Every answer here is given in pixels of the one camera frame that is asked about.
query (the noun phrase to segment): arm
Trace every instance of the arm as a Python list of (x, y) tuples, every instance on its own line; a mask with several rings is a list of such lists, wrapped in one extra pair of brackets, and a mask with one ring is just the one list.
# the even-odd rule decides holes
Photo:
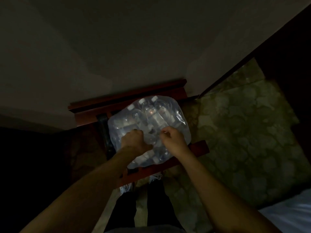
[(111, 160), (70, 186), (21, 232), (90, 233), (123, 170), (137, 156), (152, 149), (152, 145), (144, 142), (140, 130), (122, 137), (121, 147)]
[(280, 232), (268, 219), (227, 189), (189, 150), (183, 134), (166, 127), (160, 138), (186, 169), (217, 232)]

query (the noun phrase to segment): pant leg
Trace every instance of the pant leg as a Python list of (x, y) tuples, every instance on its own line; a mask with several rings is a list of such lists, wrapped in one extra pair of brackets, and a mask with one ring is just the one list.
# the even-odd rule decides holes
[(169, 197), (165, 194), (161, 180), (154, 180), (149, 184), (147, 208), (148, 226), (168, 224), (184, 230), (175, 215)]
[(126, 192), (118, 198), (104, 232), (120, 227), (135, 227), (135, 214), (135, 195), (133, 192)]

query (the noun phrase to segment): hand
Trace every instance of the hand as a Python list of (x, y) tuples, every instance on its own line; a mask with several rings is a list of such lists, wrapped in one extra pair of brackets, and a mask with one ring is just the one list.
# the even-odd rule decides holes
[(185, 138), (181, 132), (171, 126), (161, 130), (160, 139), (168, 151), (175, 157), (192, 153), (188, 148)]
[(148, 150), (151, 150), (153, 145), (145, 143), (142, 130), (133, 129), (121, 138), (121, 148), (133, 149), (133, 155), (138, 157)]

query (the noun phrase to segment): foot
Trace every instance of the foot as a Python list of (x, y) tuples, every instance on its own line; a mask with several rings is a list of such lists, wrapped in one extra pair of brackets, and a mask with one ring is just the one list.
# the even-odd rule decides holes
[(162, 173), (161, 172), (157, 172), (157, 173), (149, 176), (149, 184), (151, 182), (153, 182), (154, 180), (161, 180), (161, 178), (162, 178)]
[(123, 195), (126, 192), (133, 191), (133, 189), (134, 189), (134, 183), (126, 184), (126, 185), (120, 187), (121, 195)]

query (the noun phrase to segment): forearm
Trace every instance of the forearm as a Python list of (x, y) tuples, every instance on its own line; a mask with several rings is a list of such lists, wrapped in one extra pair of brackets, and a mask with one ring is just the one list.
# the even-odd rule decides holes
[(70, 186), (21, 232), (91, 232), (115, 188), (134, 159), (129, 148)]
[(192, 154), (179, 157), (218, 232), (279, 232), (257, 210), (228, 190)]

